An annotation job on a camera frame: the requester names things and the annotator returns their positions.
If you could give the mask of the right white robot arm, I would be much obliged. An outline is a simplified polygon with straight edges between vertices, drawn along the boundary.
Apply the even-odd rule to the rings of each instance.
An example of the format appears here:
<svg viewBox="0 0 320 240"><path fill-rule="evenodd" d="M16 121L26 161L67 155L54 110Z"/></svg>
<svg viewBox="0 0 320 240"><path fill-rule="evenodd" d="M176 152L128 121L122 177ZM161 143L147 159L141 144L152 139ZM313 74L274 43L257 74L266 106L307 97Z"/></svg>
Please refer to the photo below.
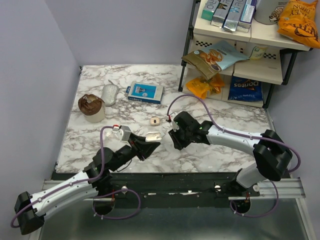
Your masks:
<svg viewBox="0 0 320 240"><path fill-rule="evenodd" d="M245 133L216 126L205 120L199 123L188 112L180 112L171 122L169 135L173 146L182 150L191 143L218 145L252 156L253 164L238 170L230 182L230 191L241 196L254 184L264 180L278 182L293 157L278 134L267 129L264 133Z"/></svg>

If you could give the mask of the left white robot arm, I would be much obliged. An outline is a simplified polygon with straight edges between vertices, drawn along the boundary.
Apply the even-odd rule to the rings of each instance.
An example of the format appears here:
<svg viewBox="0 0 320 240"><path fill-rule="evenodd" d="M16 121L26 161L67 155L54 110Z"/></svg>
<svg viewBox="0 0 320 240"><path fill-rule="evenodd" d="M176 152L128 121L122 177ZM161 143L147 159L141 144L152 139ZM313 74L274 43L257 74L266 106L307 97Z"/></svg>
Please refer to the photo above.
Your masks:
<svg viewBox="0 0 320 240"><path fill-rule="evenodd" d="M157 147L161 139L143 137L119 129L120 140L126 141L117 151L101 146L92 162L71 178L47 190L18 195L10 222L11 228L19 228L22 235L28 235L41 228L45 219L56 211L87 198L105 198L117 194L111 183L111 173L130 162L134 157L144 161Z"/></svg>

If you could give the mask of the beige earbud charging case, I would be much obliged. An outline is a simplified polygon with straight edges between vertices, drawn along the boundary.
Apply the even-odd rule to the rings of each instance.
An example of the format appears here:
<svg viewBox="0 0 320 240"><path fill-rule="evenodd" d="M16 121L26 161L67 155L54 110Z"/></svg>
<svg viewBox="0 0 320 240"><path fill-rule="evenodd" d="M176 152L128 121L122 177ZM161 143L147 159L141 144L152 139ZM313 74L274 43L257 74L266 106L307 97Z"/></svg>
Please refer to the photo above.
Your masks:
<svg viewBox="0 0 320 240"><path fill-rule="evenodd" d="M155 126L159 126L161 124L161 120L158 117L152 117L150 119L150 125L155 127Z"/></svg>

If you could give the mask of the white earbud charging case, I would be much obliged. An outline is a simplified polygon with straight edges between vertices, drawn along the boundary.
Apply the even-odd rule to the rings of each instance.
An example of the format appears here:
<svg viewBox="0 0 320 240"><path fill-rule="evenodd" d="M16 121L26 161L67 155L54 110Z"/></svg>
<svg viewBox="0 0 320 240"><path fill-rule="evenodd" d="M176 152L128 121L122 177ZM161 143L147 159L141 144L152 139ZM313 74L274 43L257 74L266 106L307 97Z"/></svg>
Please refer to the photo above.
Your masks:
<svg viewBox="0 0 320 240"><path fill-rule="evenodd" d="M148 132L145 135L145 142L161 142L162 134L159 131Z"/></svg>

